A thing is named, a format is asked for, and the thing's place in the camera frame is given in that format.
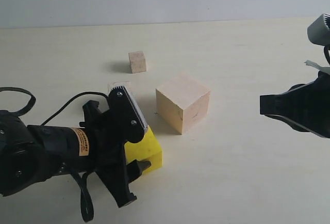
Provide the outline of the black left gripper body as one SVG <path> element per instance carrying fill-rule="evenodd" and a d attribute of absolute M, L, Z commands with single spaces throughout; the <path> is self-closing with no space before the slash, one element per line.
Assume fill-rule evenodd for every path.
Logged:
<path fill-rule="evenodd" d="M 29 131 L 44 148 L 46 176 L 80 172 L 86 177 L 96 173 L 118 207 L 136 200 L 130 192 L 124 145 L 127 140 L 115 121 L 110 107 L 101 112 L 97 101 L 84 106 L 85 120 L 78 128 L 28 125 Z"/>

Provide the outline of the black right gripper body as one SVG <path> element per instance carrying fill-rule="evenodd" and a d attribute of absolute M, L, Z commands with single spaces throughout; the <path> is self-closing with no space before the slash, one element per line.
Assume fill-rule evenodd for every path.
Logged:
<path fill-rule="evenodd" d="M 313 82 L 296 84 L 280 94 L 261 95 L 259 113 L 295 131 L 329 138 L 329 75 L 320 71 Z"/>

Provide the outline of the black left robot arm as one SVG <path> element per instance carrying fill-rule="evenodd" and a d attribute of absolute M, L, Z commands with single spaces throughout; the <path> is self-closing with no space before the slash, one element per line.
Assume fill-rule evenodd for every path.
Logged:
<path fill-rule="evenodd" d="M 25 125 L 1 114 L 1 194 L 10 196 L 47 179 L 70 174 L 83 189 L 96 173 L 119 207 L 135 201 L 129 184 L 150 168 L 146 159 L 126 160 L 125 144 L 139 143 L 147 124 L 138 107 L 113 103 L 101 112 L 97 101 L 83 106 L 78 128 Z"/>

